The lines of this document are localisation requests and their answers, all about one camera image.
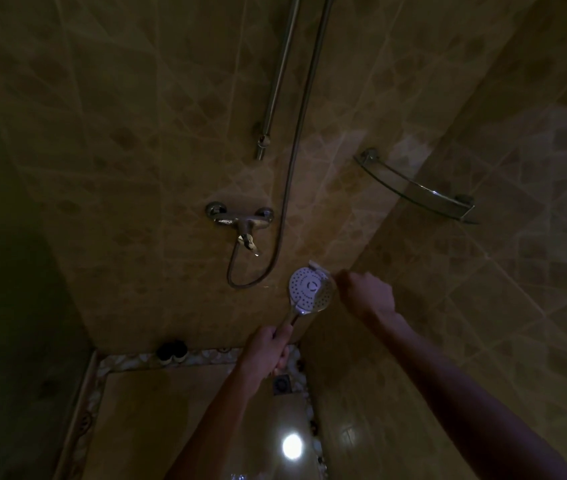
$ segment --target shower hose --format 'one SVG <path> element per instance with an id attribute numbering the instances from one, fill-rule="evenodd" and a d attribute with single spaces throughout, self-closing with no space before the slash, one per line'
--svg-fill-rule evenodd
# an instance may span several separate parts
<path id="1" fill-rule="evenodd" d="M 315 39 L 315 46 L 312 50 L 311 67 L 308 69 L 308 77 L 306 78 L 306 84 L 304 86 L 304 95 L 302 96 L 302 106 L 299 110 L 299 118 L 297 119 L 297 125 L 295 127 L 295 138 L 293 139 L 293 149 L 290 154 L 290 161 L 288 163 L 288 176 L 286 177 L 286 189 L 283 191 L 283 204 L 281 205 L 281 217 L 279 218 L 279 231 L 277 232 L 276 244 L 274 245 L 274 252 L 272 253 L 272 258 L 268 267 L 256 280 L 246 283 L 244 285 L 238 285 L 232 281 L 232 269 L 235 266 L 235 259 L 237 258 L 237 251 L 239 250 L 240 243 L 235 241 L 235 247 L 232 250 L 232 255 L 230 256 L 230 263 L 228 263 L 228 271 L 226 272 L 226 279 L 228 284 L 235 289 L 246 289 L 255 286 L 265 280 L 265 278 L 272 272 L 274 266 L 277 264 L 279 259 L 279 253 L 281 252 L 281 244 L 284 240 L 284 227 L 286 226 L 286 212 L 288 211 L 288 199 L 290 198 L 290 187 L 293 183 L 293 175 L 295 174 L 295 161 L 297 159 L 297 152 L 299 151 L 299 142 L 302 138 L 302 130 L 304 129 L 304 119 L 306 117 L 306 111 L 308 109 L 308 103 L 311 99 L 312 82 L 315 79 L 315 74 L 317 72 L 317 65 L 320 60 L 321 46 L 323 45 L 324 35 L 326 33 L 326 27 L 328 25 L 328 15 L 330 14 L 330 8 L 332 7 L 333 0 L 325 0 L 323 10 L 321 12 L 320 27 L 317 30 L 317 38 Z"/>

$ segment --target person's left hand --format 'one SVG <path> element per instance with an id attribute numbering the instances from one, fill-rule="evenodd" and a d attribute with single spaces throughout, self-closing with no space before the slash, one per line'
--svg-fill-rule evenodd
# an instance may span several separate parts
<path id="1" fill-rule="evenodd" d="M 237 361 L 237 370 L 249 380 L 253 393 L 270 372 L 277 374 L 286 367 L 288 340 L 292 334 L 293 326 L 284 324 L 279 328 L 262 326 L 248 337 Z"/>

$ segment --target person's right hand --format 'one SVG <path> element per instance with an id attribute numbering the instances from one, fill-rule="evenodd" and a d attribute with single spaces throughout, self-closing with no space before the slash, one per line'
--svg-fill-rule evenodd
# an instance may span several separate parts
<path id="1" fill-rule="evenodd" d="M 371 273 L 351 273 L 342 269 L 335 275 L 339 297 L 348 311 L 369 328 L 402 322 L 403 317 L 395 312 L 392 287 Z"/>

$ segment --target person's arm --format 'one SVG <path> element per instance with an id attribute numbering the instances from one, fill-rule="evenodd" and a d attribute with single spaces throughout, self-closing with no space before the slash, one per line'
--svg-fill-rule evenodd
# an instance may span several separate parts
<path id="1" fill-rule="evenodd" d="M 293 327 L 285 324 L 278 330 L 262 327 L 248 339 L 237 365 L 208 406 L 164 480 L 214 480 L 221 477 L 232 436 L 241 424 L 247 403 L 271 371 L 276 372 L 286 366 L 287 344 L 292 334 Z"/>
<path id="2" fill-rule="evenodd" d="M 567 463 L 395 311 L 392 288 L 370 273 L 336 275 L 340 297 L 395 356 L 482 479 L 567 479 Z"/>

